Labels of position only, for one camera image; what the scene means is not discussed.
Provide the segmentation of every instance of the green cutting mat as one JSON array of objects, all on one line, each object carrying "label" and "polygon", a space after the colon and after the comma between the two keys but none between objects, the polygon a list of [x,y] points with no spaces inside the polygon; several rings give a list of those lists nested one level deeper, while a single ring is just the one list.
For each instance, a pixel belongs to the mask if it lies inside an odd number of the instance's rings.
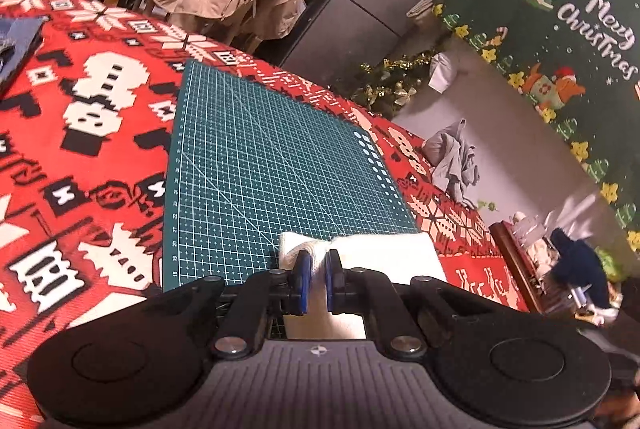
[{"label": "green cutting mat", "polygon": [[278,236],[417,232],[362,129],[259,83],[188,64],[164,204],[164,290],[277,266]]}]

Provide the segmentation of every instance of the wall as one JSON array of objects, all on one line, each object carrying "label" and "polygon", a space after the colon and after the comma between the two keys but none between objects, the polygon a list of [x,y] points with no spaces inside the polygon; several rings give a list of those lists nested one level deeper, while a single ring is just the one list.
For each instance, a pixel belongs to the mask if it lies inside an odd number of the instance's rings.
[{"label": "wall", "polygon": [[[419,43],[414,40],[408,53],[423,49]],[[495,212],[481,210],[488,225],[516,210],[542,221],[553,211],[552,223],[565,231],[573,225],[572,236],[591,236],[593,245],[613,250],[625,267],[640,274],[613,211],[564,142],[468,44],[455,38],[448,49],[460,67],[454,83],[442,95],[423,88],[394,122],[429,138],[465,118],[480,171],[470,196],[497,205]]]}]

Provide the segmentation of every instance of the christmas pattern tablecloth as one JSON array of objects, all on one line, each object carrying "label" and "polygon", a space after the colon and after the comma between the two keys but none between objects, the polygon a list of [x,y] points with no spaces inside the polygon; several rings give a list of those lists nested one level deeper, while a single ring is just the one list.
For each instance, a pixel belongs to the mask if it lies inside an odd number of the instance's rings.
[{"label": "christmas pattern tablecloth", "polygon": [[47,21],[42,46],[0,101],[0,427],[42,420],[24,383],[36,346],[160,292],[167,151],[191,58],[366,129],[447,280],[525,309],[478,213],[431,185],[414,150],[420,138],[308,80],[126,9],[0,0],[0,14]]}]

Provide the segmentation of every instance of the white towel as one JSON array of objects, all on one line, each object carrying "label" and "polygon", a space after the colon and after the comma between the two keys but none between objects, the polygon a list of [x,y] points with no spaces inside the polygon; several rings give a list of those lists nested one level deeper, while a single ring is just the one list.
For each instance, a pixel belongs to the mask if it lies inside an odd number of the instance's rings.
[{"label": "white towel", "polygon": [[350,235],[320,241],[312,237],[283,232],[280,234],[280,267],[290,270],[300,250],[306,249],[313,261],[308,313],[302,317],[285,316],[290,339],[364,339],[362,317],[333,315],[326,310],[324,256],[329,249],[340,254],[345,269],[360,266],[385,273],[391,282],[409,284],[416,275],[430,275],[446,281],[438,254],[429,234]]}]

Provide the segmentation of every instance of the green banner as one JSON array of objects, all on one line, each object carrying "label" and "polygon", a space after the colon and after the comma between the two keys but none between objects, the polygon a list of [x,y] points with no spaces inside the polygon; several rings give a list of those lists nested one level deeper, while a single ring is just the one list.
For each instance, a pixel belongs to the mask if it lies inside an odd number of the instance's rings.
[{"label": "green banner", "polygon": [[443,0],[433,12],[529,99],[640,250],[640,0]]}]

